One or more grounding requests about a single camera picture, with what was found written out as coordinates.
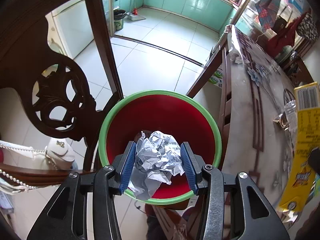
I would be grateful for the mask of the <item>white printed paper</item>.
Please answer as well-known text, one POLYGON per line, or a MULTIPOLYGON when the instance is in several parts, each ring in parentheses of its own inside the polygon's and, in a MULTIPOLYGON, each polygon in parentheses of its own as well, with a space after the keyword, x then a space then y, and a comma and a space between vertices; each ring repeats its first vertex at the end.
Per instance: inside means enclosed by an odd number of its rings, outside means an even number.
POLYGON ((161 131, 141 131, 135 137, 135 163, 128 188, 135 198, 149 200, 161 185, 184 174, 181 148, 176 139, 161 131))

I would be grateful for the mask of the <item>yellow snack box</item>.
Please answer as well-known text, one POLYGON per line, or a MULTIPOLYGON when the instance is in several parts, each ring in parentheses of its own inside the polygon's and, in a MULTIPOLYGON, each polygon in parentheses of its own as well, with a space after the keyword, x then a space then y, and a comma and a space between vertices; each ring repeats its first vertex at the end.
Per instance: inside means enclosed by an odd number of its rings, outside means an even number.
POLYGON ((290 176, 279 202, 285 211, 302 211, 316 177, 308 164, 312 150, 319 148, 319 87, 317 82, 294 89, 297 136, 290 176))

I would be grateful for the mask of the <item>clear plastic water bottle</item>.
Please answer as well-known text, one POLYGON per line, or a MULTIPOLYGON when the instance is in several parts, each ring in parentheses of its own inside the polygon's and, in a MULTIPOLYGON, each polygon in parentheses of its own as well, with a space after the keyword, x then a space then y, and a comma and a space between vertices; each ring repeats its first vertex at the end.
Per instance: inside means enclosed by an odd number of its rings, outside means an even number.
POLYGON ((298 118, 296 110, 296 101, 291 100, 284 106, 286 119, 289 122, 289 131, 296 132, 298 128, 298 118))

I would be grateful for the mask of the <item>small black kitchen bin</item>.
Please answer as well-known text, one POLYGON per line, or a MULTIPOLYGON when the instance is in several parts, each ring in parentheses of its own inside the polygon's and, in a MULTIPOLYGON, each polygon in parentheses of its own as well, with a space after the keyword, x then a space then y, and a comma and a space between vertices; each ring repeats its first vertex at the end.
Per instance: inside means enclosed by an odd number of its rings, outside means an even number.
POLYGON ((123 10, 123 9, 115 9, 113 11, 115 31, 120 31, 121 29, 123 29, 124 18, 125 17, 126 17, 126 11, 125 10, 123 10))

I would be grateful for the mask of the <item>teal kitchen cabinets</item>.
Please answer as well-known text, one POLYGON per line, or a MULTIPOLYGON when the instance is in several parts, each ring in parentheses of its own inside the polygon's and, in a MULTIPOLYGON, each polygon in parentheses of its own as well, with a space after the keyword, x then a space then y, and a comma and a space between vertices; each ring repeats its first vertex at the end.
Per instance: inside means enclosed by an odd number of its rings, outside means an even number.
POLYGON ((223 31, 236 13, 235 7, 225 0, 136 0, 136 7, 172 12, 217 32, 223 31))

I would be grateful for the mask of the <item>white cap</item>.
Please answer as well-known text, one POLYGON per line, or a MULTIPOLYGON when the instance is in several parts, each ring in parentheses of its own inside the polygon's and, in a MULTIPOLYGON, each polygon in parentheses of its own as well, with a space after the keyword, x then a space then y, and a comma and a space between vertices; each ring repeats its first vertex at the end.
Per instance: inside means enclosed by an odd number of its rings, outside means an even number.
POLYGON ((46 157, 59 170, 70 170, 75 161, 75 152, 66 139, 51 138, 46 147, 46 157))

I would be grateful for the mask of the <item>white pearl handbag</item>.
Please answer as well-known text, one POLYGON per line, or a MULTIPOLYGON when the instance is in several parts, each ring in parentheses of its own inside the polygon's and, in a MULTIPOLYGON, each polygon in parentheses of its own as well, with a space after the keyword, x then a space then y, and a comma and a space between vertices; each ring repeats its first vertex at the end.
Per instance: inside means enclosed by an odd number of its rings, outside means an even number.
MULTIPOLYGON (((11 156, 12 164, 15 167, 18 167, 19 161, 22 160, 29 164, 29 168, 35 168, 36 170, 57 170, 56 163, 47 154, 46 150, 36 150, 32 147, 13 144, 3 140, 1 140, 1 150, 4 150, 11 156)), ((3 174, 14 184, 11 187, 12 194, 37 189, 36 186, 31 186, 30 183, 25 182, 23 179, 18 179, 16 175, 13 175, 13 172, 5 173, 5 170, 2 170, 1 175, 3 174)))

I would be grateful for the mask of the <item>brown gold cigarette box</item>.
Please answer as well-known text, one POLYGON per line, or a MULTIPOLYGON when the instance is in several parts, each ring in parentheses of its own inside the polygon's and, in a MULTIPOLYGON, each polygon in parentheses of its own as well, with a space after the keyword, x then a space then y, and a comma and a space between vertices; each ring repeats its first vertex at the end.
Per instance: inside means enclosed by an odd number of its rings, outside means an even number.
POLYGON ((287 129, 290 125, 289 121, 286 118, 286 114, 285 112, 282 112, 280 114, 278 114, 274 119, 273 122, 275 124, 278 124, 279 127, 283 130, 287 129))

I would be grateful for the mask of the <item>red bin with green rim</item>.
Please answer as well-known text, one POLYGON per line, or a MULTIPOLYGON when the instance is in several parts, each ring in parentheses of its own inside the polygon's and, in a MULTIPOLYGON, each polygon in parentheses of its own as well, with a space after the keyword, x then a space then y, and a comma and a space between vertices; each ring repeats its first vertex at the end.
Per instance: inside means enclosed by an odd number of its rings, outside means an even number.
POLYGON ((211 114, 193 99, 164 90, 132 94, 109 111, 99 134, 102 165, 124 153, 128 142, 143 130, 173 135, 179 144, 188 142, 193 154, 219 166, 221 135, 211 114))

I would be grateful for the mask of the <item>dark carved wooden chair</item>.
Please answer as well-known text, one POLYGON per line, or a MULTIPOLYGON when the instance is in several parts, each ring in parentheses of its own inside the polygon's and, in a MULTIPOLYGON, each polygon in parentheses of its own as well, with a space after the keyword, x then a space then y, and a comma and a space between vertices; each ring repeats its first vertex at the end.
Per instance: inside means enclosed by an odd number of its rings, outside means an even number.
POLYGON ((1 88, 16 91, 30 122, 54 138, 83 140, 82 172, 107 164, 98 138, 110 110, 123 99, 102 0, 85 0, 98 53, 112 90, 96 110, 87 78, 71 58, 47 42, 46 15, 69 0, 5 0, 1 3, 1 88))

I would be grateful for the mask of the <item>floral patterned tablecloth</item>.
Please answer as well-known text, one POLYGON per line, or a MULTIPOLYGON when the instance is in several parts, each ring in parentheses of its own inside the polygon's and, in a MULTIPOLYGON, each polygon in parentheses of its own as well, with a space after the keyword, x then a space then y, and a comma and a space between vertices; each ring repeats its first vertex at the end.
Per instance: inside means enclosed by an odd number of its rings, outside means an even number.
POLYGON ((316 179, 302 211, 279 208, 297 132, 273 122, 289 101, 296 100, 295 88, 277 63, 237 27, 228 25, 225 34, 231 104, 225 114, 230 123, 222 170, 246 172, 279 211, 289 232, 298 233, 318 224, 313 218, 319 210, 319 196, 313 194, 316 179))

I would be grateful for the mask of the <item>red hanging garment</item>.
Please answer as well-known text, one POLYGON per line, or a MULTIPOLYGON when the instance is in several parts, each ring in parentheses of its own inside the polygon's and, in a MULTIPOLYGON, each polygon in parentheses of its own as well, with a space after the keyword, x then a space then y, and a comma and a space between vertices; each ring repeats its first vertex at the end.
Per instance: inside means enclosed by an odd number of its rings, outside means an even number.
POLYGON ((265 50, 268 55, 276 57, 284 46, 293 46, 295 44, 296 29, 307 13, 305 12, 302 16, 296 18, 287 27, 282 29, 279 34, 268 40, 265 50))

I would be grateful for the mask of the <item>white refrigerator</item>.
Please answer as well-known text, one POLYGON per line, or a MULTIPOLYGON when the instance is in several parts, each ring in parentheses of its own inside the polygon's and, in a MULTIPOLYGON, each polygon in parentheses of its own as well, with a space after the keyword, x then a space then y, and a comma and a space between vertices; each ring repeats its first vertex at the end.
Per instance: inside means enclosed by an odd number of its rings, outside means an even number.
POLYGON ((85 0, 69 0, 46 15, 49 47, 74 59, 93 40, 85 0))

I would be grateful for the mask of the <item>black white patterned bag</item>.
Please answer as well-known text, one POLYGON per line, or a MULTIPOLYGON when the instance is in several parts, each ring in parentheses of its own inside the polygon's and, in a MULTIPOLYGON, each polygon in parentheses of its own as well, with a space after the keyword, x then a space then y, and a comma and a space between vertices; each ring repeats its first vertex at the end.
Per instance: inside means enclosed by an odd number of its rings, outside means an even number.
POLYGON ((312 15, 309 12, 307 12, 305 16, 302 18, 301 22, 297 26, 296 32, 300 37, 309 41, 317 40, 317 27, 315 25, 312 15))

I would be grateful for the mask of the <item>plaid hanging cloth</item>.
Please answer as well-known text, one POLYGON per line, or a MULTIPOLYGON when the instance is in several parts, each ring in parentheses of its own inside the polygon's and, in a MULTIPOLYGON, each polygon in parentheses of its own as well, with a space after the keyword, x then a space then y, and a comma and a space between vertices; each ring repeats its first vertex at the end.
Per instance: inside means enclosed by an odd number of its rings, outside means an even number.
POLYGON ((261 30, 264 33, 267 29, 273 28, 281 0, 259 0, 255 3, 258 12, 258 19, 261 30))

